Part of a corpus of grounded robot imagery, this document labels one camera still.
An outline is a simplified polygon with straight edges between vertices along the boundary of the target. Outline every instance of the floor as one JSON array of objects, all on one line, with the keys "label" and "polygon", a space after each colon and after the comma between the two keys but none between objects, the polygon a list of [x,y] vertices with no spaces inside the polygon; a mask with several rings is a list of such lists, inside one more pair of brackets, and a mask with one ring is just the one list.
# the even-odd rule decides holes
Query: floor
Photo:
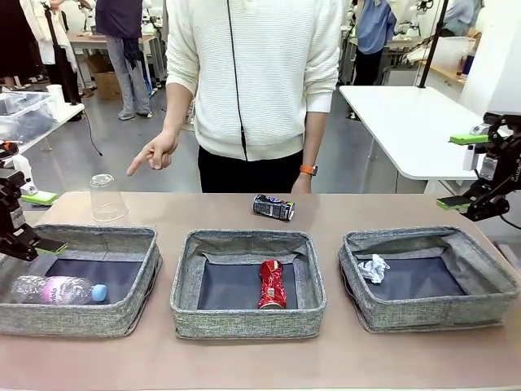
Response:
[{"label": "floor", "polygon": [[[116,179],[122,191],[200,191],[198,146],[191,132],[182,132],[171,167],[159,172],[142,167],[133,177],[125,176],[135,154],[161,130],[164,90],[158,91],[151,99],[151,119],[118,121],[121,103],[102,101],[96,95],[83,99],[83,103],[93,140],[103,156],[99,156],[90,143],[85,118],[68,123],[25,153],[32,163],[33,177],[39,188],[58,194],[89,190],[89,180],[93,175],[107,173]],[[345,100],[336,91],[318,156],[320,172],[313,180],[315,193],[360,191],[371,138],[361,122],[346,119],[345,113]]]}]

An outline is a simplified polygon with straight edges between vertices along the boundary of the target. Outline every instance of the ribbed white sweater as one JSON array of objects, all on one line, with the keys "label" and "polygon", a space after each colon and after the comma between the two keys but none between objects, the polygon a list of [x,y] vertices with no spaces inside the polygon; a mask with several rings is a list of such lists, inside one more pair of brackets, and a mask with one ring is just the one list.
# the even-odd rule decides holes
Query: ribbed white sweater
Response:
[{"label": "ribbed white sweater", "polygon": [[[207,151],[244,159],[226,0],[167,0],[167,83],[195,98]],[[329,112],[337,82],[342,0],[230,0],[248,160],[304,143],[306,112]]]}]

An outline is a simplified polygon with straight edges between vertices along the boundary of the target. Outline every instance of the blue bottle cap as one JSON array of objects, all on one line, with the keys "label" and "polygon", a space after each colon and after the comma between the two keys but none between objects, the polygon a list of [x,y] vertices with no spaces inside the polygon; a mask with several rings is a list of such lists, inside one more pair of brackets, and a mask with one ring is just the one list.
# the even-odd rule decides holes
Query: blue bottle cap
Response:
[{"label": "blue bottle cap", "polygon": [[107,285],[98,284],[92,287],[92,300],[103,301],[107,297]]}]

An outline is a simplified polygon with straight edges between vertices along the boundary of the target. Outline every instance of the black pole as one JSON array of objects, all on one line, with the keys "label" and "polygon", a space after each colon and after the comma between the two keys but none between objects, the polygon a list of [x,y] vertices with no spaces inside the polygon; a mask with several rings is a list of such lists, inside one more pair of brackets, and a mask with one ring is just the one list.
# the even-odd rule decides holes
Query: black pole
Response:
[{"label": "black pole", "polygon": [[422,80],[420,81],[418,88],[425,88],[425,81],[427,80],[427,75],[431,69],[432,59],[434,58],[434,52],[436,51],[436,46],[438,45],[438,40],[440,39],[441,30],[443,29],[443,20],[445,19],[445,13],[447,12],[448,6],[449,0],[444,0],[441,6],[440,18],[436,24],[436,31],[434,32],[434,37],[432,38],[431,51],[429,51],[427,63],[423,69]]}]

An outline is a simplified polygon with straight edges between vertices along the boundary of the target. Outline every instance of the hand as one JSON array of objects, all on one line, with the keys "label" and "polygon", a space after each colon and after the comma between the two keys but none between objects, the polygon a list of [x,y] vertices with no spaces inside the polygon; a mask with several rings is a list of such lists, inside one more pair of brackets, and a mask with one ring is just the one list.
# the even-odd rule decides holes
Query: hand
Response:
[{"label": "hand", "polygon": [[177,148],[178,136],[169,132],[161,132],[138,153],[127,169],[131,176],[138,167],[148,161],[151,169],[166,169],[172,163],[172,154]]},{"label": "hand", "polygon": [[50,3],[50,7],[53,9],[53,10],[57,10],[59,8],[59,6],[61,6],[62,2],[64,2],[65,0],[50,0],[49,3]]},{"label": "hand", "polygon": [[311,194],[311,175],[306,173],[300,173],[296,179],[293,188],[291,189],[292,194]]}]

